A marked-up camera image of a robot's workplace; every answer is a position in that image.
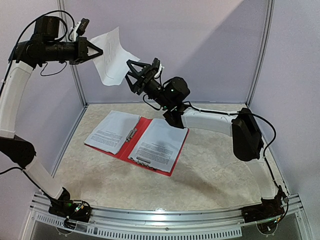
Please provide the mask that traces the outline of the stack of printed papers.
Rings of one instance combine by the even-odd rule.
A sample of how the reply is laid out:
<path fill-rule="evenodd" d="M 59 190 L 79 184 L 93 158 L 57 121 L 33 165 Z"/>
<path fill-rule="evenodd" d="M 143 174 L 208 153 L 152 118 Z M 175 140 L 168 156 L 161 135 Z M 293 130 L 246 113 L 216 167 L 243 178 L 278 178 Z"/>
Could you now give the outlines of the stack of printed papers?
<path fill-rule="evenodd" d="M 129 71 L 127 61 L 138 62 L 140 60 L 122 48 L 118 27 L 89 41 L 103 50 L 103 54 L 95 57 L 93 63 L 105 86 L 119 86 Z"/>

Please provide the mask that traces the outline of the printed paper sheet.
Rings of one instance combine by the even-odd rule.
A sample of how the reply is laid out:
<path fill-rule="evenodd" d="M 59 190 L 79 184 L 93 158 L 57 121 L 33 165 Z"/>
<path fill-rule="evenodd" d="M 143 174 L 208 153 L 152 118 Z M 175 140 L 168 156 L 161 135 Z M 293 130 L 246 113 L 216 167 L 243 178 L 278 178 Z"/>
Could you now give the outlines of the printed paper sheet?
<path fill-rule="evenodd" d="M 137 114 L 112 110 L 89 134 L 84 144 L 115 155 L 139 120 Z"/>
<path fill-rule="evenodd" d="M 154 118 L 128 159 L 140 157 L 150 161 L 153 168 L 170 173 L 183 148 L 189 130 L 169 125 L 166 120 Z"/>

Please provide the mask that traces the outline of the red file folder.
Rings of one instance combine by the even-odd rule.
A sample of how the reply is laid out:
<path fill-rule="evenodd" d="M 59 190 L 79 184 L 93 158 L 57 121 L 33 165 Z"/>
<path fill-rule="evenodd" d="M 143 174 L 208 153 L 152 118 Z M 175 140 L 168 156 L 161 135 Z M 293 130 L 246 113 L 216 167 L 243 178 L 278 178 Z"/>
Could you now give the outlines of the red file folder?
<path fill-rule="evenodd" d="M 152 120 L 153 120 L 153 119 L 148 119 L 148 118 L 145 118 L 145 117 L 141 117 L 141 118 L 139 119 L 139 122 L 138 122 L 137 125 L 135 126 L 135 128 L 137 128 L 137 132 L 134 134 L 134 136 L 133 136 L 133 138 L 130 140 L 130 142 L 125 142 L 125 143 L 123 144 L 123 146 L 121 147 L 121 149 L 119 150 L 119 152 L 118 152 L 117 154 L 112 154 L 112 153 L 110 153 L 110 152 L 106 152 L 106 151 L 100 150 L 100 149 L 95 148 L 95 147 L 91 147 L 91 146 L 86 145 L 86 144 L 85 144 L 85 145 L 88 146 L 88 147 L 90 147 L 90 148 L 92 148 L 92 149 L 95 149 L 95 150 L 97 150 L 97 151 L 99 151 L 99 152 L 102 152 L 102 153 L 107 154 L 107 155 L 109 155 L 109 156 L 112 156 L 112 157 L 115 157 L 115 158 L 117 158 L 117 159 L 120 159 L 120 160 L 122 160 L 122 161 L 131 163 L 131 164 L 136 165 L 136 166 L 140 166 L 140 165 L 136 164 L 135 162 L 133 162 L 132 160 L 128 159 L 128 156 L 129 156 L 129 154 L 132 152 L 133 148 L 135 147 L 135 145 L 137 144 L 138 140 L 140 139 L 140 137 L 142 136 L 142 134 L 144 133 L 144 131 L 147 129 L 147 127 L 149 126 L 149 124 L 151 123 Z M 150 170 L 150 169 L 148 169 L 148 170 L 150 170 L 150 171 L 152 171 L 152 172 L 155 172 L 155 173 L 158 173 L 158 174 L 161 174 L 161 175 L 164 175 L 164 176 L 170 177 L 170 176 L 173 174 L 173 171 L 174 171 L 175 166 L 176 166 L 176 164 L 177 164 L 177 162 L 178 162 L 178 159 L 179 159 L 179 157 L 180 157 L 180 154 L 181 154 L 181 152 L 182 152 L 182 149 L 181 149 L 181 151 L 180 151 L 180 153 L 179 153 L 179 156 L 178 156 L 175 164 L 173 165 L 173 169 L 172 169 L 172 171 L 171 171 L 170 173 L 162 172 L 162 171 L 160 171 L 160 170 L 156 170 L 156 171 L 153 171 L 153 170 Z"/>

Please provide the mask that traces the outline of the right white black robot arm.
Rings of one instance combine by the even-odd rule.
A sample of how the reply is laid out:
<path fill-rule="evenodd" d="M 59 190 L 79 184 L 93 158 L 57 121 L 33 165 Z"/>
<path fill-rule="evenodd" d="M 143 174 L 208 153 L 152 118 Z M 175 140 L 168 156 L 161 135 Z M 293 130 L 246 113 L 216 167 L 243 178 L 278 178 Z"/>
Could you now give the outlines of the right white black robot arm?
<path fill-rule="evenodd" d="M 163 66 L 158 58 L 151 64 L 128 60 L 125 75 L 130 90 L 155 101 L 163 111 L 166 122 L 180 129 L 202 129 L 228 135 L 232 138 L 232 150 L 237 159 L 245 162 L 252 172 L 261 194 L 262 204 L 258 213 L 269 218 L 278 210 L 281 202 L 288 203 L 282 186 L 276 182 L 267 160 L 267 148 L 256 119 L 271 123 L 243 107 L 238 111 L 218 111 L 193 106 L 186 100 L 190 89 L 179 76 L 161 81 Z"/>

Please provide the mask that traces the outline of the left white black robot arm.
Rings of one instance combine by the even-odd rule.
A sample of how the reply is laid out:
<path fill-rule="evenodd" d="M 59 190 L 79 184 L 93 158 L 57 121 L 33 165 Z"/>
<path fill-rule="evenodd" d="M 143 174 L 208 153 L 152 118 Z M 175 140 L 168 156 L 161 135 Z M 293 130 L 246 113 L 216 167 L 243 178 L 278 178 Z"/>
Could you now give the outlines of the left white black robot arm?
<path fill-rule="evenodd" d="M 56 182 L 37 159 L 32 143 L 16 135 L 16 122 L 25 88 L 36 67 L 48 62 L 78 65 L 102 56 L 103 50 L 84 37 L 89 19 L 73 25 L 69 41 L 59 37 L 63 20 L 48 13 L 35 19 L 29 40 L 18 40 L 10 54 L 8 67 L 0 88 L 0 151 L 41 189 L 57 200 L 55 209 L 63 216 L 74 213 L 74 205 L 62 198 L 66 190 Z"/>

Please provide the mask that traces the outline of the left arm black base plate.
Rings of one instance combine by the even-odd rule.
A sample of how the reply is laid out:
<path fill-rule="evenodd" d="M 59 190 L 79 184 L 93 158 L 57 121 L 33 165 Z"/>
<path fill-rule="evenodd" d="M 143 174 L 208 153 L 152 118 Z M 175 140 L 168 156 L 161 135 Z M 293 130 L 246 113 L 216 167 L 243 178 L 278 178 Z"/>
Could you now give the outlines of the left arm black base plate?
<path fill-rule="evenodd" d="M 62 194 L 55 199 L 44 194 L 50 200 L 48 212 L 52 215 L 69 218 L 74 221 L 88 223 L 91 218 L 92 208 L 84 200 L 71 200 L 70 193 L 64 189 Z"/>

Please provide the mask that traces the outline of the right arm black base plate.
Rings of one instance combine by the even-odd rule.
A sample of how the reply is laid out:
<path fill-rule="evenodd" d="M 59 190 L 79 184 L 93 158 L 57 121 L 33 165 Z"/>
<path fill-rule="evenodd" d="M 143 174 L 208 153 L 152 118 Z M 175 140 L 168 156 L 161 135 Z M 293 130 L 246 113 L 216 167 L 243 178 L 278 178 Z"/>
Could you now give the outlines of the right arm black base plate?
<path fill-rule="evenodd" d="M 278 206 L 271 203 L 245 206 L 240 210 L 245 223 L 274 218 L 285 213 L 285 210 L 281 205 Z"/>

